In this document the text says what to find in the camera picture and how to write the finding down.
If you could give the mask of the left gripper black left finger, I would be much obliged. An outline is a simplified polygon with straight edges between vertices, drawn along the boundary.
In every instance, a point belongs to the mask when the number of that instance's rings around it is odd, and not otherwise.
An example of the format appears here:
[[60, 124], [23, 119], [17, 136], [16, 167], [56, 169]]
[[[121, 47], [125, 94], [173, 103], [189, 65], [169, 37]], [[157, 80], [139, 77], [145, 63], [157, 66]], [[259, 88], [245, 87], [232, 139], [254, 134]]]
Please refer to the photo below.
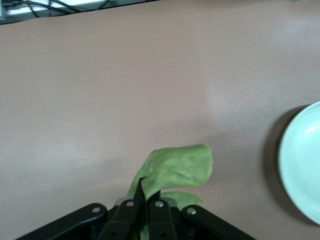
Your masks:
[[145, 225], [145, 195], [142, 178], [138, 180], [134, 196], [117, 206], [101, 233], [100, 240], [139, 240]]

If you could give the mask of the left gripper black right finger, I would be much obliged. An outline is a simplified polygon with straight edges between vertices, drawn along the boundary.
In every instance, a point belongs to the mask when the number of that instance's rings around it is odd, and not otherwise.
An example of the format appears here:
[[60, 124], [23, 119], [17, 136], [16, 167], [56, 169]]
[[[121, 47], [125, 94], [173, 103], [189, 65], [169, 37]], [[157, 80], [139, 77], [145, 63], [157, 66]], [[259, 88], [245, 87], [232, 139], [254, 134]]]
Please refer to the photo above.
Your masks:
[[147, 222], [150, 240], [176, 240], [177, 234], [169, 203], [155, 193], [147, 202]]

